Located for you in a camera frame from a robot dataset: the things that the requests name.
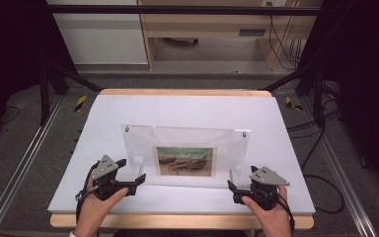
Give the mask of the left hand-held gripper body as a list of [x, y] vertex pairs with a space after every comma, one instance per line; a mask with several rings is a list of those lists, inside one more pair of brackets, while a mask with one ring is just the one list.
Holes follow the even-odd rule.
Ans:
[[104, 155], [92, 175], [90, 192], [100, 200], [106, 200], [120, 191], [115, 162], [110, 156]]

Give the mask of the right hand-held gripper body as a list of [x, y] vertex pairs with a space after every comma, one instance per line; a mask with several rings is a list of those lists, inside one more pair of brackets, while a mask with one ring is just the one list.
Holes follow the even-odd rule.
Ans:
[[271, 210], [276, 207], [279, 200], [279, 186], [289, 186], [290, 183], [279, 176], [269, 167], [261, 167], [250, 175], [250, 189], [252, 199], [264, 210]]

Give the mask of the clear acrylic photo frame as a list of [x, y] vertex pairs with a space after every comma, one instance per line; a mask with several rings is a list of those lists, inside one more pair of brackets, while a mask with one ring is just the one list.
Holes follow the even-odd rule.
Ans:
[[[147, 185], [221, 189], [228, 180], [239, 178], [251, 133], [243, 129], [126, 125], [122, 135], [132, 175], [145, 174]], [[214, 176], [160, 176], [154, 158], [157, 146], [215, 148]]]

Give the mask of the boat painting picture card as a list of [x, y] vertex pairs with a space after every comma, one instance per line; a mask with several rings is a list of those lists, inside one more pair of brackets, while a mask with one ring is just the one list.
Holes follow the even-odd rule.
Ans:
[[154, 148], [155, 167], [160, 176], [213, 177], [216, 149], [212, 147]]

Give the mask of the person's right hand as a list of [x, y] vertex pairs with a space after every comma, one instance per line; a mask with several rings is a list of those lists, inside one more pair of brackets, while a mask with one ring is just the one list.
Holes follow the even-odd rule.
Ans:
[[242, 201], [257, 217], [266, 237], [292, 237], [289, 214], [280, 204], [264, 210], [249, 197], [242, 197]]

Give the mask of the person's left hand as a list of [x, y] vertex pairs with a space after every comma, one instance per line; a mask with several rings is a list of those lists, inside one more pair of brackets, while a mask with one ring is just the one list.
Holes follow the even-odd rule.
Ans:
[[110, 210], [126, 195], [127, 189], [116, 192], [106, 200], [98, 199], [94, 194], [84, 198], [79, 219], [72, 232], [77, 237], [97, 237], [97, 233]]

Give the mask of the yellow clamp right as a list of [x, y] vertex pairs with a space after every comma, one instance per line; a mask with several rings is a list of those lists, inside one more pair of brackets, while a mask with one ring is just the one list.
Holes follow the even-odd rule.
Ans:
[[285, 97], [285, 105], [287, 108], [290, 108], [296, 111], [303, 111], [303, 107], [298, 106], [298, 105], [293, 105], [289, 97]]

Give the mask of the black metal stand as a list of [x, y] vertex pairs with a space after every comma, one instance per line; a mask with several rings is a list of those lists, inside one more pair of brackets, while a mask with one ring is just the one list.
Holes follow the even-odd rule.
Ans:
[[282, 85], [288, 82], [299, 79], [299, 83], [295, 88], [295, 93], [298, 96], [304, 96], [314, 89], [313, 99], [313, 119], [319, 127], [325, 125], [323, 110], [322, 110], [322, 94], [324, 88], [323, 73], [320, 69], [316, 69], [311, 65], [306, 65], [299, 68], [282, 79], [264, 87], [264, 91], [273, 92]]
[[44, 125], [50, 117], [48, 85], [51, 85], [57, 95], [65, 95], [69, 91], [65, 78], [70, 78], [94, 92], [101, 92], [103, 90], [103, 87], [86, 80], [77, 72], [73, 72], [59, 64], [47, 64], [39, 73], [40, 125]]

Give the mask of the white cabinet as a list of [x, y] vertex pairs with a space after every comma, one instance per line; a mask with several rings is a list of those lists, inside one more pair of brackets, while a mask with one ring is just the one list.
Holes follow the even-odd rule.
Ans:
[[138, 14], [54, 14], [77, 65], [146, 64]]

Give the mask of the grey desk label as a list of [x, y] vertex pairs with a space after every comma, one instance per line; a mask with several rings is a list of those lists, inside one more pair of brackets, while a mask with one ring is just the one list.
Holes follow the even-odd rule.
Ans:
[[240, 29], [240, 37], [263, 37], [266, 33], [266, 29]]

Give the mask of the light wooden desk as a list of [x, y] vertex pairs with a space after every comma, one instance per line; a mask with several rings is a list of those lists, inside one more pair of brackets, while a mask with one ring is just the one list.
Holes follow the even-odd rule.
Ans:
[[[140, 6], [226, 6], [319, 8], [323, 0], [136, 0]], [[154, 60], [155, 41], [169, 39], [251, 38], [260, 46], [269, 69], [286, 52], [289, 40], [306, 40], [313, 28], [314, 16], [237, 16], [142, 14], [143, 33], [149, 60]], [[240, 37], [240, 29], [266, 29], [263, 37]]]

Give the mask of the dark curtain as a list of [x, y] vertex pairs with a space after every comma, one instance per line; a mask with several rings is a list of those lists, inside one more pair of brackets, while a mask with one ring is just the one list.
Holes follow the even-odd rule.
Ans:
[[341, 113], [361, 155], [379, 172], [379, 0], [323, 0], [337, 13], [316, 19], [302, 54], [307, 62], [328, 33], [323, 78], [339, 83]]
[[59, 94], [68, 91], [52, 63], [76, 70], [47, 0], [0, 0], [0, 120], [9, 98], [39, 83], [44, 72]]

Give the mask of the aluminium floor rail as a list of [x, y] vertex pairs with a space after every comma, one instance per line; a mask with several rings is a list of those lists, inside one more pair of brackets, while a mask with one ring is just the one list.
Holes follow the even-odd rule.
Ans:
[[329, 170], [332, 173], [334, 181], [343, 196], [344, 204], [357, 228], [361, 237], [376, 237], [376, 231], [370, 221], [362, 202], [360, 201], [355, 188], [347, 176], [347, 170], [341, 165], [341, 157], [336, 151], [336, 143], [340, 142], [346, 145], [345, 134], [337, 129], [338, 122], [329, 120], [326, 122], [326, 127], [318, 127], [314, 124], [314, 129], [321, 132], [322, 136], [317, 142], [324, 158], [328, 164]]
[[30, 142], [28, 149], [24, 153], [20, 163], [18, 164], [15, 172], [13, 173], [11, 179], [9, 180], [5, 190], [0, 196], [0, 224], [5, 217], [9, 207], [11, 206], [20, 186], [28, 174], [31, 165], [36, 159], [39, 149], [44, 142], [48, 131], [50, 130], [54, 119], [56, 118], [60, 106], [64, 100], [63, 96], [56, 96], [49, 111], [48, 118], [44, 121], [42, 125], [38, 127], [38, 130]]

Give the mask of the black horizontal frame bar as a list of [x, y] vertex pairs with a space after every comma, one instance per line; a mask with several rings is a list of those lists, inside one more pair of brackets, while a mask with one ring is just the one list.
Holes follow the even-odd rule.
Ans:
[[271, 15], [318, 16], [319, 8], [224, 7], [224, 6], [132, 6], [132, 5], [48, 5], [60, 14], [185, 14], [185, 15]]

